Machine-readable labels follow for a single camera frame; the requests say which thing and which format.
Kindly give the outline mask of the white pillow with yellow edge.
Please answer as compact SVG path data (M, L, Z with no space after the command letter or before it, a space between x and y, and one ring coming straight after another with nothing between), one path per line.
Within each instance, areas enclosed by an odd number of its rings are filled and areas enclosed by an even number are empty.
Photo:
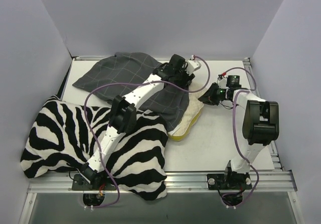
M205 87L201 91L189 93L189 104L182 116L182 119L172 131L168 132L168 136L172 141L179 142L188 136L191 128L200 117L204 107L204 104L199 101L198 98L201 97L206 91L207 88Z

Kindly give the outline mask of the dark grey checked pillowcase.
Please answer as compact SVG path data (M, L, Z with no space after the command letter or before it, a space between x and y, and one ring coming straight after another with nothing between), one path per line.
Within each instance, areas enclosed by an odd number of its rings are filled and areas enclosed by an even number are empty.
M146 53L115 53L93 65L82 77L73 83L75 88L91 92L109 83L143 83L160 62ZM160 115L170 132L180 123L189 105L189 94L166 85L151 96L140 110L150 110Z

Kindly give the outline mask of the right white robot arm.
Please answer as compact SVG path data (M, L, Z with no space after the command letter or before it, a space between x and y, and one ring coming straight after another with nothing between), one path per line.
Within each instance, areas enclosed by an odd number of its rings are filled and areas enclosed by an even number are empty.
M199 97L207 105L230 101L232 106L232 131L238 155L230 160L222 176L223 184L234 188L250 184L249 171L258 154L279 136L279 105L257 97L240 84L239 75L219 75L218 81ZM247 143L240 147L236 133L236 107L244 109L242 136Z

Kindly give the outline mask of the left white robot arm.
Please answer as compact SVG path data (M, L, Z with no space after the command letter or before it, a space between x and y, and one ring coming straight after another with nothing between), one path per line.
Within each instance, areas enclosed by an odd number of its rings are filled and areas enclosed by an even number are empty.
M90 126L87 116L87 101L89 98L85 99L83 107L85 120L98 147L98 150L80 169L80 174L84 178L83 183L89 189L97 189L101 185L99 173L106 167L103 162L109 159L121 138L134 130L137 110L151 96L163 90L166 84L188 92L186 87L195 77L194 72L200 68L201 64L195 59L185 60L175 54L168 63L155 68L145 82L141 84L134 83L133 86L136 89L125 96L116 96L112 101L109 121L102 142L98 141Z

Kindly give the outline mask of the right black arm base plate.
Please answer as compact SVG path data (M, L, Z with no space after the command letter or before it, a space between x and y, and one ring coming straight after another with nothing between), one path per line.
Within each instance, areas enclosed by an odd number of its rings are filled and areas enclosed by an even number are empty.
M252 188L249 174L207 174L209 190L250 190Z

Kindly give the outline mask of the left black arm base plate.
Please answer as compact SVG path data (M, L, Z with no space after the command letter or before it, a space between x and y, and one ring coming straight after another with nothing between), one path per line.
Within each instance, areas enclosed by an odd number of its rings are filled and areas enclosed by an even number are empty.
M91 190L116 190L114 184L106 176L100 175L92 182L88 182L82 175L76 174L73 177L72 190L91 191Z

